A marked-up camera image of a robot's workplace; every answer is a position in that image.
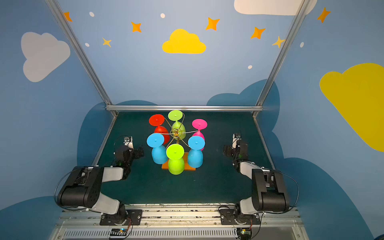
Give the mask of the blue wine glass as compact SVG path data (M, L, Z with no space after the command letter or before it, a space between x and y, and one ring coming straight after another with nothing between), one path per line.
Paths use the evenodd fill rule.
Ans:
M158 165L168 161L166 147L163 146L164 141L164 136L159 133L153 133L147 138L147 145L152 148L153 161Z
M188 140L191 148L188 154L188 164L192 168L199 168L203 164L202 149L205 147L205 140L199 136L192 136Z

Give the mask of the green wine glass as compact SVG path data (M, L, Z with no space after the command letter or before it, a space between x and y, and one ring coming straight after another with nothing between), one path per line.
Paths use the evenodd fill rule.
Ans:
M169 172L173 175L181 174L185 169L185 162L183 159L185 154L184 148L179 144L172 144L167 148L166 154L169 158Z
M168 118L169 120L174 121L171 130L173 136L183 140L186 137L186 128L183 124L184 114L180 110L172 110L169 112Z

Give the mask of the left floor edge rail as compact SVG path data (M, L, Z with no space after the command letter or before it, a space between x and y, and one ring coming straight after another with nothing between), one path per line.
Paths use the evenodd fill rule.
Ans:
M95 156L95 159L94 159L94 161L93 161L93 163L92 163L92 166L93 166L93 167L96 166L96 165L98 165L98 162L99 162L100 157L101 157L101 155L102 155L102 153L103 153L103 150L104 150L104 148L105 148L105 145L106 145L106 143L107 143L107 141L108 141L108 138L109 138L109 136L110 136L110 134L111 134L111 131L112 131L114 125L115 125L116 119L117 119L117 117L113 117L113 119L112 119L112 121L111 121L111 123L110 123L110 125L109 125L109 127L108 127L108 130L107 130L107 132L106 132L106 135L105 135L105 137L104 137L104 139L103 139L103 141L102 141L102 143L101 143L101 145L100 145L100 147L99 147L99 150L98 150L98 152L97 152L97 154L96 154L96 156Z

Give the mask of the left circuit board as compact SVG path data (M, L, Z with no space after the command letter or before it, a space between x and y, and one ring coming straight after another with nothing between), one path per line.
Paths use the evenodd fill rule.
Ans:
M123 240L128 236L128 229L118 228L111 229L109 233L109 240Z

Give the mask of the aluminium frame back bar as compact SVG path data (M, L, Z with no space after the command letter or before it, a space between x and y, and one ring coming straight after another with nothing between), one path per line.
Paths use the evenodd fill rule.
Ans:
M188 112L261 112L262 106L145 106L145 105L107 105L107 111L117 112L154 112L154 111L188 111Z

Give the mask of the aluminium frame right post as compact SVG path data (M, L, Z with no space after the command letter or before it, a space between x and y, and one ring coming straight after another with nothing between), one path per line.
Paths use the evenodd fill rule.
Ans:
M281 69L283 62L290 50L290 47L292 43L295 40L295 37L306 17L306 11L310 6L311 1L309 0L304 0L301 2L299 5L298 12L296 13L293 22L288 30L288 33L286 35L286 40L283 42L283 46L279 50L279 54L277 56L277 59L273 65L273 68L269 74L269 77L267 78L267 81L258 97L258 101L256 103L256 107L261 107L261 110L258 111L253 111L253 119L256 120L257 115L259 112L262 111L263 104L268 96L268 93L279 73L279 70Z

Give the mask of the pink wine glass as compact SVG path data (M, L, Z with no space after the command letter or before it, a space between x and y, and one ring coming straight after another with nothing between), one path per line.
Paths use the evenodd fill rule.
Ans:
M193 136L199 136L205 140L205 137L201 130L204 130L208 126L208 123L203 119L196 119L193 120L192 126L197 129L197 132L195 132Z

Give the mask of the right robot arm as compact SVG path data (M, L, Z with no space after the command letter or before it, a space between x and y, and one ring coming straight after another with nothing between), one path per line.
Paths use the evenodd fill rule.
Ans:
M233 158L236 171L251 180L252 193L234 207L234 221L239 225L253 222L260 213L284 214L296 207L300 190L297 188L295 203L291 204L284 177L290 176L273 169L260 167L248 158L248 144L224 146L223 155Z

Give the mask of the red wine glass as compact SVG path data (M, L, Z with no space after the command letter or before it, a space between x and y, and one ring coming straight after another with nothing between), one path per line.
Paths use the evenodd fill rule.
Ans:
M171 139L169 135L169 131L163 126L163 123L165 122L165 117L161 114L153 115L149 118L149 123L151 126L156 127L154 130L154 133L162 134L164 137L164 143L163 145L167 145Z

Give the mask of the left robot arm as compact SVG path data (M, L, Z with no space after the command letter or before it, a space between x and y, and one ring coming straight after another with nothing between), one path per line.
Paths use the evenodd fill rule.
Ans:
M121 201L101 192L102 184L128 178L133 160L144 156L143 147L138 149L123 145L115 151L117 163L111 167L74 167L65 175L61 190L55 188L55 203L68 211L90 210L100 213L101 226L138 226L142 210L127 210Z

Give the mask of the orange wooden rack base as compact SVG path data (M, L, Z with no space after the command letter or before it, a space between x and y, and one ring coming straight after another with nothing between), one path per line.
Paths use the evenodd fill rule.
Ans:
M189 164L188 164L188 152L185 152L184 153L184 156L183 156L183 160L184 160L184 163L185 163L185 168L184 170L185 171L195 171L196 168L192 168ZM169 169L169 161L167 161L166 163L162 164L162 170L168 170Z

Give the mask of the aluminium frame post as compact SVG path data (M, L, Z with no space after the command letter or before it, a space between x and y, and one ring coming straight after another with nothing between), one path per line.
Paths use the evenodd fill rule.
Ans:
M93 82L94 86L96 87L98 93L100 94L101 98L103 99L106 106L112 105L112 101L110 97L107 94L107 91L105 90L102 82L100 81L97 73L95 72L91 62L89 61L81 43L79 42L78 38L76 37L69 21L66 19L64 12L59 4L58 1L52 1L47 0L46 1L49 9L51 10L53 16L55 17L56 21L58 22L59 26L61 27L63 33L69 40L71 46L73 47L75 53L77 54L80 62L82 63L83 67L85 68L87 74L89 75L91 81Z
M258 97L258 101L256 103L256 107L261 107L261 110L258 111L253 111L253 119L256 120L257 115L259 112L262 111L263 104L268 96L268 93L279 73L279 70L281 69L283 62L290 50L290 47L292 43L295 40L295 37L306 17L306 11L310 6L311 1L309 0L304 0L301 2L299 5L298 12L296 13L293 22L288 30L288 33L286 35L286 40L283 42L283 46L279 50L279 54L277 56L277 59L273 65L273 68L269 74L269 77L267 78L267 81Z

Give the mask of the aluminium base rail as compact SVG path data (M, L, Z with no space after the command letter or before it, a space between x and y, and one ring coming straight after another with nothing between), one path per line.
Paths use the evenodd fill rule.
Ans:
M62 212L51 240L109 240L111 229L128 229L124 240L236 240L237 228L251 229L251 240L307 240L307 231L297 209L285 214L260 213L261 223L225 225L218 211L230 203L131 204L127 210L142 210L138 226L101 226L101 214Z

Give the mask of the aluminium frame left post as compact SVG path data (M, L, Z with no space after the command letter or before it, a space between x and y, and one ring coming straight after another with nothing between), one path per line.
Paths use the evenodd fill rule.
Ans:
M89 61L81 43L79 42L78 38L76 37L69 21L66 19L64 12L59 4L58 1L52 1L47 0L46 1L49 9L51 10L53 16L55 17L56 21L58 22L59 26L61 27L63 33L69 40L71 46L73 47L75 53L77 54L80 62L82 63L83 67L85 68L87 74L89 75L91 81L93 82L94 86L96 87L98 93L100 94L101 98L103 99L106 106L112 105L112 101L110 97L107 94L107 91L105 90L102 82L100 81L97 73L95 72L91 62Z

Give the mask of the circuit board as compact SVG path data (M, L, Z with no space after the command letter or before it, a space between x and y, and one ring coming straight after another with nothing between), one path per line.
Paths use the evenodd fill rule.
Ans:
M237 228L237 240L250 240L252 238L251 229Z
M109 240L123 240L128 236L128 229L118 228L111 229L109 233Z

